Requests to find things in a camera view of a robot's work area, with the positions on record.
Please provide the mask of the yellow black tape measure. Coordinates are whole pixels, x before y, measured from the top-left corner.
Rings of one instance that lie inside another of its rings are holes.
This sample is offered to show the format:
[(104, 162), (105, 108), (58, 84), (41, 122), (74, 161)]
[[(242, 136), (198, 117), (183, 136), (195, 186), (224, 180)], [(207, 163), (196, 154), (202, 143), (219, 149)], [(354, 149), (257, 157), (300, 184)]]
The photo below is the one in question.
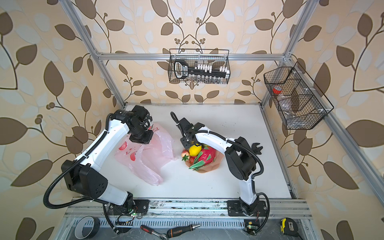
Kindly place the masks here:
[(298, 224), (291, 218), (284, 218), (281, 220), (281, 232), (287, 236), (300, 236)]

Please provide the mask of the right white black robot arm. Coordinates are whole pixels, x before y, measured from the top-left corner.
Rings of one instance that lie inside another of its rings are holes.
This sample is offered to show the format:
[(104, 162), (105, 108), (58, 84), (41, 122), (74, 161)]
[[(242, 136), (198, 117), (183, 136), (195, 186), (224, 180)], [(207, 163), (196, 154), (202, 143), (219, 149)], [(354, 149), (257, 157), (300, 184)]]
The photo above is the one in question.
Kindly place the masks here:
[(179, 120), (174, 112), (171, 117), (182, 134), (181, 143), (185, 149), (192, 146), (207, 146), (222, 153), (231, 174), (240, 186), (239, 211), (245, 216), (270, 214), (270, 201), (265, 193), (256, 192), (255, 178), (263, 174), (264, 165), (258, 155), (262, 147), (258, 143), (249, 145), (246, 139), (224, 137), (201, 123), (192, 125), (188, 120)]

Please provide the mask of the black socket tool set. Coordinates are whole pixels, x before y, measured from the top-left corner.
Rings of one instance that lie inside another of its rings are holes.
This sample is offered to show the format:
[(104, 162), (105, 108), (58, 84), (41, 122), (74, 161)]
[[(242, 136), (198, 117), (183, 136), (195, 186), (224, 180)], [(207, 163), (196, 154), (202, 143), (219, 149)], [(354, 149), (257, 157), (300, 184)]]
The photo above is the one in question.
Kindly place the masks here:
[(178, 79), (200, 79), (200, 80), (221, 80), (230, 78), (230, 70), (220, 66), (219, 70), (213, 68), (213, 65), (202, 65), (190, 67), (184, 60), (176, 60), (173, 65), (173, 71)]

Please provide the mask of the yellow lemon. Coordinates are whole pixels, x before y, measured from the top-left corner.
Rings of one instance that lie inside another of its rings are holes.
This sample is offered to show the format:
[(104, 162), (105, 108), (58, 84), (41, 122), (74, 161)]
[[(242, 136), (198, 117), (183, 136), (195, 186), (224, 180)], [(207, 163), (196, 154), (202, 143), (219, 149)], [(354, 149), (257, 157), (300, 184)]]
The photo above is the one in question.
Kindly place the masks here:
[(191, 157), (196, 157), (202, 150), (202, 145), (195, 144), (189, 148), (189, 154)]

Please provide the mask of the pink dragon fruit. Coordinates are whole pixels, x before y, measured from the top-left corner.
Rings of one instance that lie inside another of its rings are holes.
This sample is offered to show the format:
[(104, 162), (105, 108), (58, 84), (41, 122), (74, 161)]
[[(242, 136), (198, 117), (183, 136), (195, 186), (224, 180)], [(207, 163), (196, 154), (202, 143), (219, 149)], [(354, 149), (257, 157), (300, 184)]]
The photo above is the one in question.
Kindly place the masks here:
[(202, 145), (201, 152), (196, 156), (194, 164), (190, 165), (189, 169), (199, 170), (201, 167), (213, 163), (216, 159), (216, 152), (214, 148)]

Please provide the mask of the black tape roll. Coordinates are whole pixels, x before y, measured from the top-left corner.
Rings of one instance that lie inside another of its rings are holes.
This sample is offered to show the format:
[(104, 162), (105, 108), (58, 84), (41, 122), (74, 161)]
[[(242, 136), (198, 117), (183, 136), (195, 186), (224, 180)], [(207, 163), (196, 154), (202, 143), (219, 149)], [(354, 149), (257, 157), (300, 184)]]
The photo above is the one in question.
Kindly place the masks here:
[(89, 240), (93, 238), (99, 231), (101, 222), (99, 218), (87, 216), (77, 223), (74, 235), (77, 240)]

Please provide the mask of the black orange screwdriver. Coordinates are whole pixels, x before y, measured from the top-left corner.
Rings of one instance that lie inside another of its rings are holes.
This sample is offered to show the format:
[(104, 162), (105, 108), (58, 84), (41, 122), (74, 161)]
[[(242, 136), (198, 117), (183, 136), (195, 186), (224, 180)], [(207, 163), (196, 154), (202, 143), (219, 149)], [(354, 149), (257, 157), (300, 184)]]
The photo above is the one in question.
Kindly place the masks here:
[(200, 224), (191, 224), (188, 226), (181, 226), (181, 227), (175, 227), (172, 229), (169, 229), (167, 231), (167, 237), (170, 238), (175, 238), (178, 237), (184, 233), (194, 231), (195, 229), (199, 228), (201, 225)]

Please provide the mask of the clear bottle with red cap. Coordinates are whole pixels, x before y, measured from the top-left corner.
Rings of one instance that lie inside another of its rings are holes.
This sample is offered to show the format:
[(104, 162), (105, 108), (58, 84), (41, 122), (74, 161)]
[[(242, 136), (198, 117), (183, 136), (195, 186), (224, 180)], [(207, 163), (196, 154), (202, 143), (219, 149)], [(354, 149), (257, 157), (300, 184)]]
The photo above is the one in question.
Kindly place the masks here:
[(283, 88), (275, 85), (273, 94), (278, 104), (277, 110), (284, 120), (292, 121), (299, 117), (300, 99), (296, 91), (291, 95), (283, 94)]

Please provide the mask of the pink plastic bag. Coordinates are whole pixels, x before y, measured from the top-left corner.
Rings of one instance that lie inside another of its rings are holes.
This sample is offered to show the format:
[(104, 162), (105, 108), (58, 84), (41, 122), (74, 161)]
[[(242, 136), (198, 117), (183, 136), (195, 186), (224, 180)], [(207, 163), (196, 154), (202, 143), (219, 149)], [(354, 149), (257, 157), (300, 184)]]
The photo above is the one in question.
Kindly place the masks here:
[(161, 168), (176, 160), (173, 152), (174, 140), (160, 124), (150, 126), (154, 132), (149, 144), (133, 143), (126, 137), (115, 153), (115, 159), (141, 180), (152, 186), (163, 183)]

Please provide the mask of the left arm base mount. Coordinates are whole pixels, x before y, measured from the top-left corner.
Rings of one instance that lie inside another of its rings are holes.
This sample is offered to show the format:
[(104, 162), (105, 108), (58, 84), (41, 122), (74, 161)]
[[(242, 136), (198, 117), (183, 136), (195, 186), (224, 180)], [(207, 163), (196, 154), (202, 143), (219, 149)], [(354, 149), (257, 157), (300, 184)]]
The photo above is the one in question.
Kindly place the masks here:
[(114, 216), (142, 214), (145, 215), (149, 210), (150, 200), (148, 199), (130, 199), (122, 206), (111, 204), (109, 210)]

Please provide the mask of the small green circuit board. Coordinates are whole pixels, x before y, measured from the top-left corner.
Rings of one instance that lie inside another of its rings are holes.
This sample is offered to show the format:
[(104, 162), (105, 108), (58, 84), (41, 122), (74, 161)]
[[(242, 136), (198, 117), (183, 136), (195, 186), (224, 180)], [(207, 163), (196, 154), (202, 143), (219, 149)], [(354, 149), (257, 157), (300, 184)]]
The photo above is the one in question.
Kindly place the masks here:
[(260, 221), (259, 220), (244, 220), (244, 231), (248, 235), (256, 235), (257, 230), (260, 227)]

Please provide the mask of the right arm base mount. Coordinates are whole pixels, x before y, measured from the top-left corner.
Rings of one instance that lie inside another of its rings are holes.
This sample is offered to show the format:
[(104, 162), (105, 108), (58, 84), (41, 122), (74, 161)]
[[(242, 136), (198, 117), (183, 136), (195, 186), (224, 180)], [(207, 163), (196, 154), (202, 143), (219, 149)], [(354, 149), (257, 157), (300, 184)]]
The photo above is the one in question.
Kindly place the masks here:
[(268, 207), (266, 202), (261, 200), (255, 200), (251, 205), (242, 200), (228, 200), (227, 209), (230, 217), (265, 217)]

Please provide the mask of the red strawberry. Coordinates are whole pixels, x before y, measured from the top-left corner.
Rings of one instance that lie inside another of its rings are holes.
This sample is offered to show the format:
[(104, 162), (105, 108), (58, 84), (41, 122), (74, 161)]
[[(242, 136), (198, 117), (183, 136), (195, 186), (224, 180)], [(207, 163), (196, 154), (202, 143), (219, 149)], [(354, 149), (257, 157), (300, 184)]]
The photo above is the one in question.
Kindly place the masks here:
[(195, 162), (195, 158), (196, 158), (196, 157), (192, 157), (192, 156), (190, 156), (189, 162), (190, 162), (191, 165), (194, 164), (194, 162)]

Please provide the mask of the red handled ratchet wrench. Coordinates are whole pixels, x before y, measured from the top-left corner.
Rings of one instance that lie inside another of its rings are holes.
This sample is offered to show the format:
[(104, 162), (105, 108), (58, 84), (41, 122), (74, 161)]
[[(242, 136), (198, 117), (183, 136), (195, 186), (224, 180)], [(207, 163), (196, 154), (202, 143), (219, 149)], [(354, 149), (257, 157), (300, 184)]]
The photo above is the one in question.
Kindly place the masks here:
[(146, 225), (141, 225), (140, 229), (143, 230), (144, 232), (150, 234), (150, 235), (154, 235), (154, 236), (158, 237), (160, 240), (168, 240), (169, 239), (166, 234), (160, 234), (160, 233), (156, 232), (154, 229), (152, 229)]

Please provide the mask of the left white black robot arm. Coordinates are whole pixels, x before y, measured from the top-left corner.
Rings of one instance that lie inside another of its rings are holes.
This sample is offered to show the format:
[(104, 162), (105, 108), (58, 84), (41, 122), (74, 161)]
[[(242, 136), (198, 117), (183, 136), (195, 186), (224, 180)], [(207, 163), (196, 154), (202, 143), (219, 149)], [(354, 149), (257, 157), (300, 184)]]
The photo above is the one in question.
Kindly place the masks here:
[[(129, 213), (134, 208), (133, 195), (123, 191), (104, 177), (100, 171), (107, 157), (121, 139), (128, 136), (132, 143), (149, 144), (154, 132), (150, 130), (152, 117), (143, 106), (131, 111), (117, 110), (107, 115), (106, 126), (97, 139), (73, 161), (62, 164), (62, 173), (50, 184), (43, 196), (43, 204), (49, 209), (61, 209), (84, 201), (111, 204)], [(50, 202), (54, 187), (64, 180), (67, 188), (83, 195), (83, 198), (64, 204)]]

